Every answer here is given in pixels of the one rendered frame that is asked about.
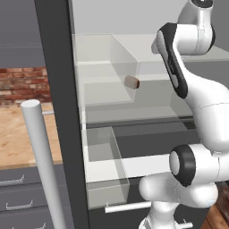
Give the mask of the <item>glass fridge shelf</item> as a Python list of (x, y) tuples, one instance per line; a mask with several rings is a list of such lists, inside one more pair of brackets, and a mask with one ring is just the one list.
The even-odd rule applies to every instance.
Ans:
[[(154, 34), (116, 35), (117, 39), (140, 64), (140, 81), (162, 81), (169, 77), (160, 55), (151, 52)], [(206, 55), (182, 57), (186, 68), (203, 78), (229, 85), (229, 52), (212, 47)]]

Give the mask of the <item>grey wall cupboard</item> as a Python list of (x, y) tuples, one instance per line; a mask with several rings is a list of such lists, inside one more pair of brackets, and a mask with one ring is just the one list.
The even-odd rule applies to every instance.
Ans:
[(0, 68), (45, 65), (34, 0), (0, 0)]

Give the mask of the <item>brown rounded food item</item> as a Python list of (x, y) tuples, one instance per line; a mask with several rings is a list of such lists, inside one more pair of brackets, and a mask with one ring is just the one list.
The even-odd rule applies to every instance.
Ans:
[(124, 85), (130, 89), (137, 89), (140, 86), (140, 81), (131, 75), (127, 75), (124, 79)]

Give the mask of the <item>dark grey fridge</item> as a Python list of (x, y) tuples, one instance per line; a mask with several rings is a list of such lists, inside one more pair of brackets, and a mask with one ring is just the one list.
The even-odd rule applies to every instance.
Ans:
[(184, 0), (68, 0), (71, 31), (150, 33), (173, 19)]

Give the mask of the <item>small clear door bin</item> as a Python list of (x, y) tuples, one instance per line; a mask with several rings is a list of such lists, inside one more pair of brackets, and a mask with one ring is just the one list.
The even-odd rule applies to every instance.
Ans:
[(84, 132), (83, 156), (89, 209), (127, 201), (130, 183), (112, 127)]

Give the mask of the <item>dark grey fridge door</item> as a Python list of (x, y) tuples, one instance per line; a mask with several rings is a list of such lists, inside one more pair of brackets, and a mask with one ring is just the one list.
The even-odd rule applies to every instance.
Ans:
[(90, 229), (68, 0), (34, 0), (75, 229)]

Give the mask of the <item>dark freezer drawer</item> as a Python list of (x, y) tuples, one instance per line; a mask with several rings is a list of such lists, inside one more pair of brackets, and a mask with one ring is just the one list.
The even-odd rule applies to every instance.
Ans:
[(99, 208), (89, 208), (90, 229), (138, 229), (140, 221), (147, 215), (148, 209), (135, 209), (116, 213), (106, 213), (106, 204), (125, 204), (142, 202), (138, 185), (140, 178), (131, 178), (89, 182), (87, 191), (89, 202), (102, 199), (105, 205)]

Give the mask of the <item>grey drawer front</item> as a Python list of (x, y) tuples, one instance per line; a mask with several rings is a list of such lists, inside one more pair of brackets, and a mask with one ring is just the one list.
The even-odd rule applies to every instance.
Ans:
[(48, 207), (4, 211), (0, 213), (0, 229), (34, 229), (47, 224), (55, 229)]
[[(64, 167), (62, 165), (54, 165), (54, 169), (57, 183), (59, 185), (65, 185)], [(34, 184), (41, 182), (38, 169), (36, 167), (0, 170), (0, 181), (20, 179), (23, 175), (25, 175), (25, 180), (22, 184)]]
[(7, 211), (5, 204), (20, 206), (29, 204), (33, 200), (33, 207), (45, 207), (47, 199), (41, 184), (19, 185), (0, 189), (0, 211)]

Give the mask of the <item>large clear door bin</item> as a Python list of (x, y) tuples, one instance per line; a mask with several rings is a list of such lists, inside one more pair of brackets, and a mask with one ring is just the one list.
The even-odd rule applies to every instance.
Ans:
[(138, 77), (139, 63), (113, 34), (75, 35), (77, 82), (85, 106), (129, 103), (135, 89), (124, 85), (127, 75)]

